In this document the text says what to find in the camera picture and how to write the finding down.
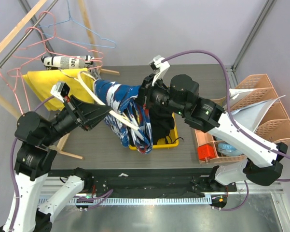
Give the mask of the blue white patterned garment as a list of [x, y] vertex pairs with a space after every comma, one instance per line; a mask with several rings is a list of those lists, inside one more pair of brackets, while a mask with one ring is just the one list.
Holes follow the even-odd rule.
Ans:
[[[94, 82], [93, 90], [95, 95], [102, 100], [103, 103], [110, 106], [114, 112], [121, 116], [126, 116], [133, 125], [138, 126], [137, 123], [134, 122], [134, 113], [149, 114], [148, 110], [144, 110], [136, 103], [139, 87], [140, 86], [122, 85], [115, 81], [98, 79]], [[140, 128], [134, 130], [112, 115], [106, 116], [104, 121], [114, 134], [118, 136], [124, 147], [129, 146], [129, 132], [133, 131], [137, 133], [140, 131]]]

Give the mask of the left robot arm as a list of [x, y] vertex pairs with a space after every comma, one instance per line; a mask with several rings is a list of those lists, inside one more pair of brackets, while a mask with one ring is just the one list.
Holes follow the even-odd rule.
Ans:
[[65, 96], [64, 109], [52, 120], [35, 111], [22, 114], [17, 121], [15, 139], [22, 141], [15, 159], [11, 159], [14, 197], [9, 216], [0, 232], [49, 232], [67, 203], [79, 192], [93, 187], [90, 172], [72, 171], [64, 185], [44, 204], [39, 204], [42, 187], [57, 155], [50, 148], [77, 127], [93, 129], [111, 111], [106, 105], [85, 103]]

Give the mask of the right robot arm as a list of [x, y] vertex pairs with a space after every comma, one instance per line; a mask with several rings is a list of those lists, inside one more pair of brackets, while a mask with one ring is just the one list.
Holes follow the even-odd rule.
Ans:
[[151, 74], [143, 80], [136, 101], [145, 109], [160, 106], [176, 113], [191, 128], [221, 138], [246, 155], [241, 162], [213, 167], [208, 179], [211, 190], [219, 191], [237, 181], [249, 180], [260, 186], [277, 181], [283, 170], [278, 153], [287, 146], [266, 141], [237, 124], [221, 106], [200, 97], [198, 91], [199, 84], [188, 75], [174, 76], [167, 87]]

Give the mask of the black trousers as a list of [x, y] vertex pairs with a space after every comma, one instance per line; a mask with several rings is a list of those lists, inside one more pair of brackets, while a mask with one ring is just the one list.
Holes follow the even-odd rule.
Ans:
[[162, 108], [151, 108], [149, 110], [150, 122], [152, 127], [152, 139], [153, 145], [158, 145], [159, 141], [162, 140], [162, 144], [174, 144], [182, 137], [172, 139], [170, 132], [175, 128], [175, 120], [172, 113]]

